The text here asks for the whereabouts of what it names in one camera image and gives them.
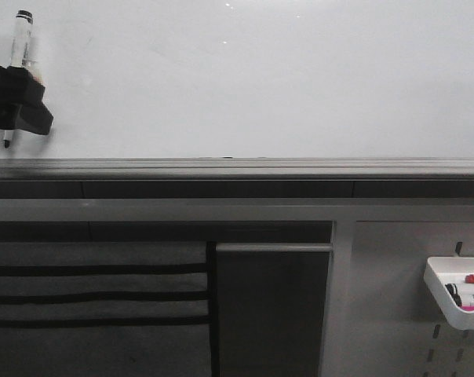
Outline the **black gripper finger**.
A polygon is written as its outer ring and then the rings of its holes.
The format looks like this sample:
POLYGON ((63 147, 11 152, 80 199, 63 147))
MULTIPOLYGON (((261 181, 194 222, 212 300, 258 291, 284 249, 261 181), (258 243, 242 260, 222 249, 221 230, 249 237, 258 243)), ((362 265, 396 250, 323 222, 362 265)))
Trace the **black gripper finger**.
POLYGON ((25 68, 7 67, 0 76, 0 101, 39 106, 45 87, 25 68))
POLYGON ((53 125, 53 115, 43 103, 38 106, 12 104, 11 107, 14 130, 42 136, 49 134, 53 125))

